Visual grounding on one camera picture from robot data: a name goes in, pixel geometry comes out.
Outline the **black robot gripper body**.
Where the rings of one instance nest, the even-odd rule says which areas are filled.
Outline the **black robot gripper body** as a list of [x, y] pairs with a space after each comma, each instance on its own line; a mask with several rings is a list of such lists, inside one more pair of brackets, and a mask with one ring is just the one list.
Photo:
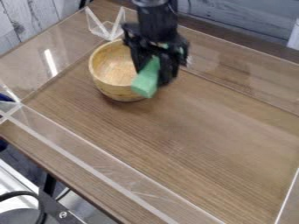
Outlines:
[[153, 55], [174, 55], [180, 65], [186, 65], [186, 39], [177, 32], [177, 3], [134, 3], [134, 23], [124, 22], [124, 44], [153, 46]]

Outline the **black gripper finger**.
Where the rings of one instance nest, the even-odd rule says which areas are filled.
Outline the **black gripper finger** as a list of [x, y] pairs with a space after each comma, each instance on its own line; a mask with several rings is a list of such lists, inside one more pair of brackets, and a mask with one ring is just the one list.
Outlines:
[[141, 69], [145, 67], [149, 59], [153, 56], [153, 49], [154, 47], [152, 45], [130, 45], [130, 58], [134, 64], [134, 70], [137, 72], [141, 71]]
[[157, 86], [168, 85], [177, 76], [180, 61], [174, 55], [161, 53], [158, 55], [160, 68]]

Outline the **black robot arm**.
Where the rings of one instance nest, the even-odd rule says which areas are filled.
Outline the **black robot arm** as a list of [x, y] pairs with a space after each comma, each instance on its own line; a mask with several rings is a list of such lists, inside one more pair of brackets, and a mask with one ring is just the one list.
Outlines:
[[177, 0], [132, 0], [137, 21], [124, 22], [124, 45], [140, 72], [154, 56], [160, 61], [157, 85], [165, 86], [186, 66], [189, 41], [177, 32]]

